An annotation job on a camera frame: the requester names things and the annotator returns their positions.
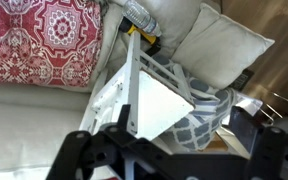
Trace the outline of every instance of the black metal frame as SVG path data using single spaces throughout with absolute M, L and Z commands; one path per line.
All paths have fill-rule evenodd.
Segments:
M 265 129 L 251 160 L 229 154 L 169 155 L 126 131 L 130 108 L 124 105 L 118 123 L 95 136 L 87 131 L 67 135 L 47 179 L 89 179 L 104 165 L 120 179 L 279 179 L 288 139 L 280 129 Z

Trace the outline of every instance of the white couch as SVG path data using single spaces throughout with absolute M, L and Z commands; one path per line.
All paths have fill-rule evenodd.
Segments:
M 105 52 L 111 55 L 100 63 L 102 67 L 98 72 L 107 67 L 110 74 L 113 74 L 125 62 L 128 37 L 125 34 L 117 33 L 118 24 L 121 19 L 120 5 L 123 2 L 125 0 L 111 2 L 110 10 L 104 18 L 102 51 L 105 50 Z M 180 6 L 178 6 L 179 1 L 177 0 L 167 2 L 164 0 L 139 0 L 139 2 L 160 23 L 161 30 L 164 33 L 161 37 L 161 53 L 188 67 L 192 63 L 194 64 L 195 61 L 190 61 L 190 59 L 194 58 L 194 54 L 187 54 L 191 52 L 190 49 L 186 48 L 190 44 L 187 37 L 195 37 L 194 33 L 197 30 L 193 29 L 195 26 L 200 28 L 200 22 L 206 22 L 204 24 L 207 24 L 209 23 L 208 20 L 212 19 L 213 22 L 208 24 L 210 26 L 221 18 L 216 13 L 214 15 L 214 12 L 211 15 L 208 11 L 204 12 L 203 16 L 200 16 L 202 19 L 197 19 L 200 13 L 201 0 L 181 1 Z M 212 4 L 214 9 L 219 10 L 218 5 L 210 4 Z M 161 6 L 165 6 L 165 11 L 161 10 Z M 185 8 L 189 8 L 190 11 L 183 11 Z M 176 20 L 185 20 L 185 22 L 183 22 L 184 24 L 179 24 L 175 22 Z M 259 52 L 256 52 L 252 57 L 249 56 L 252 53 L 240 55 L 250 57 L 248 63 L 241 63 L 244 68 L 249 66 L 257 56 L 264 53 L 272 44 L 272 41 L 261 36 L 256 36 L 256 38 L 258 37 L 262 38 L 260 41 L 263 41 L 263 45 L 256 48 L 259 49 Z M 213 77 L 211 80 L 212 85 L 216 84 Z M 0 171 L 13 172 L 21 168 L 49 167 L 65 135 L 78 129 L 89 97 L 90 93 L 78 93 L 59 88 L 0 84 Z

